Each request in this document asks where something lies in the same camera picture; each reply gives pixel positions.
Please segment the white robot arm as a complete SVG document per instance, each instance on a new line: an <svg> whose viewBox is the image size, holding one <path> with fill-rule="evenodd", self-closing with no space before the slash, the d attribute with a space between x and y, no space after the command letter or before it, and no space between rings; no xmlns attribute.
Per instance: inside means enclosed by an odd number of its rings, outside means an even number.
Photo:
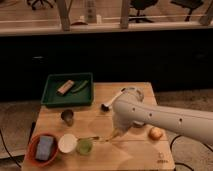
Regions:
<svg viewBox="0 0 213 171"><path fill-rule="evenodd" d="M134 122L143 122L213 145L213 112L149 105L134 91L123 92L112 109L114 127L123 132Z"/></svg>

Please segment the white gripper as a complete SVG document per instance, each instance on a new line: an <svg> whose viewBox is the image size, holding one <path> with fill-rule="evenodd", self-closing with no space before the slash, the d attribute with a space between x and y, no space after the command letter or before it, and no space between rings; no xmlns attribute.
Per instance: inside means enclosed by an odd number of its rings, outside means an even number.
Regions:
<svg viewBox="0 0 213 171"><path fill-rule="evenodd" d="M129 125L123 120L113 120L114 132L117 136L123 136L129 129Z"/></svg>

